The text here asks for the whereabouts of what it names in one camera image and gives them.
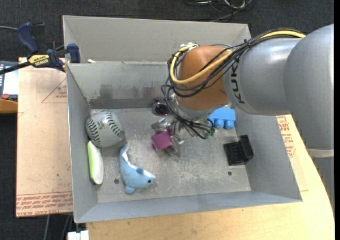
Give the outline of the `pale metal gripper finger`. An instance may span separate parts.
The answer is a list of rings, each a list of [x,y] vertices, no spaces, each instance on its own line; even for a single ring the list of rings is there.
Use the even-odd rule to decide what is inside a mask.
[[[153,123],[151,125],[151,128],[154,131],[166,131],[168,129],[168,122],[166,121],[165,118],[161,118],[157,122]]]
[[[180,157],[183,143],[184,143],[183,139],[172,138],[170,154]]]

